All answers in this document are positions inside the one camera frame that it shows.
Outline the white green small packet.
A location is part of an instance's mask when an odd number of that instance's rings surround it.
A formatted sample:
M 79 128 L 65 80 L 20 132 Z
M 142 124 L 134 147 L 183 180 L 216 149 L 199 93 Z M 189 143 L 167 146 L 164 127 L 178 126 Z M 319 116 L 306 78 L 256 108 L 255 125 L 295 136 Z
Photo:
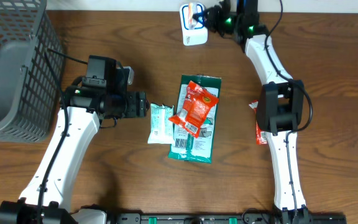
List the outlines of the white green small packet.
M 173 123 L 169 120 L 173 116 L 174 107 L 165 105 L 150 105 L 150 135 L 148 144 L 174 144 Z

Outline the red Hacks candy bag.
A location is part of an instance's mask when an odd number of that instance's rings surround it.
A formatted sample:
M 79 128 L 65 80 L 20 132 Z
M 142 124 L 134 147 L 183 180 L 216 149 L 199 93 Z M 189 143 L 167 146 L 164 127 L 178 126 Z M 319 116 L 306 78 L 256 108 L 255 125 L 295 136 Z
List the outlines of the red Hacks candy bag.
M 199 84 L 190 81 L 186 86 L 185 100 L 182 109 L 169 120 L 185 129 L 194 138 L 200 135 L 208 113 L 217 105 L 219 98 Z

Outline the green 3M glove package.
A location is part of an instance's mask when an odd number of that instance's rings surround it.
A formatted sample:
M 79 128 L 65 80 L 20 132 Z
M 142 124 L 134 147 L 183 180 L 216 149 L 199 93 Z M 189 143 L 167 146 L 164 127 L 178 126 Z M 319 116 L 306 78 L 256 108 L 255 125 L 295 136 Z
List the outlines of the green 3M glove package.
M 178 108 L 169 118 L 174 124 L 168 157 L 212 163 L 216 112 L 221 79 L 201 75 L 182 75 Z

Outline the red Nescafe packet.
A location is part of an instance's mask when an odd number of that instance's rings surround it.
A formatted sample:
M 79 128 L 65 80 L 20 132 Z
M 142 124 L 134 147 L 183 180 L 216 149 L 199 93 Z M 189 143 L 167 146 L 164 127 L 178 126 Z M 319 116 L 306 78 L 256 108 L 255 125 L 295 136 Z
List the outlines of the red Nescafe packet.
M 254 100 L 249 104 L 250 108 L 257 112 L 258 101 Z M 255 137 L 258 145 L 268 144 L 265 131 L 259 128 L 257 121 L 255 122 Z

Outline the orange box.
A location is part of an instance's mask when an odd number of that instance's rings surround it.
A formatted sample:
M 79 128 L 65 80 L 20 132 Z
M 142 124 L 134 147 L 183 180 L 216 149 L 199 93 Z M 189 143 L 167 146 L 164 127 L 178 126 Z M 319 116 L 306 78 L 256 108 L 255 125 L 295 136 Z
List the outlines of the orange box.
M 187 23 L 189 30 L 202 28 L 202 23 L 199 21 L 198 14 L 202 12 L 203 7 L 198 2 L 190 2 L 188 4 Z

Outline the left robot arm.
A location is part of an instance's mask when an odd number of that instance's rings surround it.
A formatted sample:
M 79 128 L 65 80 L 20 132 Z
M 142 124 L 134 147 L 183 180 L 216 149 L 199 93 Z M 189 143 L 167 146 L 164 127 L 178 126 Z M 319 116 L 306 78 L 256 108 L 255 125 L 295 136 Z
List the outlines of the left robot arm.
M 85 152 L 106 119 L 143 118 L 143 91 L 128 91 L 134 71 L 113 58 L 92 55 L 86 74 L 60 91 L 57 124 L 44 157 L 18 201 L 3 201 L 0 223 L 114 223 L 97 205 L 71 211 L 71 197 Z

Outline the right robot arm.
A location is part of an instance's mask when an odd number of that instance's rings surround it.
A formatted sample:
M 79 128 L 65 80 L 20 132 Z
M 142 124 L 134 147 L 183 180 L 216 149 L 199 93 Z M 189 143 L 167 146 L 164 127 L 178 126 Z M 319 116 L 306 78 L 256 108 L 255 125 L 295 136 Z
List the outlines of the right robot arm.
M 293 79 L 278 59 L 272 42 L 274 28 L 261 23 L 257 8 L 257 1 L 238 1 L 233 14 L 231 2 L 220 1 L 191 18 L 220 36 L 231 35 L 244 48 L 259 76 L 262 90 L 256 122 L 265 133 L 275 179 L 276 213 L 269 222 L 312 223 L 301 191 L 296 156 L 297 134 L 309 125 L 301 124 L 303 104 L 310 104 L 311 99 L 303 82 Z

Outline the white barcode scanner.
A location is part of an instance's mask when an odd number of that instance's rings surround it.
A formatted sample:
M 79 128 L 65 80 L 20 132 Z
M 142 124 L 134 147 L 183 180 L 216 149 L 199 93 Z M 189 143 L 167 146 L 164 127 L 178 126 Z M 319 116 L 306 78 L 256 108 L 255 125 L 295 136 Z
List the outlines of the white barcode scanner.
M 188 4 L 183 4 L 180 7 L 180 22 L 181 22 L 181 30 L 183 36 L 183 45 L 185 46 L 192 46 L 192 45 L 201 45 L 205 44 L 208 40 L 208 30 L 204 26 L 203 18 L 200 17 L 200 14 L 204 12 L 204 6 L 199 2 L 199 4 L 203 7 L 202 12 L 198 14 L 199 21 L 202 23 L 202 28 L 189 30 L 188 23 L 187 23 L 187 16 L 188 16 Z

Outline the grey plastic mesh basket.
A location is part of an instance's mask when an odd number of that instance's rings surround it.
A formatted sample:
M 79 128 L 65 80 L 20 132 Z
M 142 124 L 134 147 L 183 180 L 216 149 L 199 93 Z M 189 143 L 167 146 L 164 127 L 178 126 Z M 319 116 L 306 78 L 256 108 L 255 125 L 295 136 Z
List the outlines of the grey plastic mesh basket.
M 64 59 L 46 1 L 0 0 L 0 141 L 37 142 L 50 130 Z

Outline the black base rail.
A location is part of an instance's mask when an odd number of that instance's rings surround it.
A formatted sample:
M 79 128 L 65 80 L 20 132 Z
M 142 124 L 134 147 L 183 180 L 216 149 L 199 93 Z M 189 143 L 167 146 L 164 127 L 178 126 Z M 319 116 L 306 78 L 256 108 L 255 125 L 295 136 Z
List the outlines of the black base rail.
M 107 220 L 110 224 L 259 224 L 259 223 L 305 223 L 305 224 L 346 224 L 344 215 L 315 215 L 306 211 L 298 213 L 298 219 L 293 215 L 272 215 L 247 211 L 241 215 L 163 215 L 122 213 L 113 215 Z

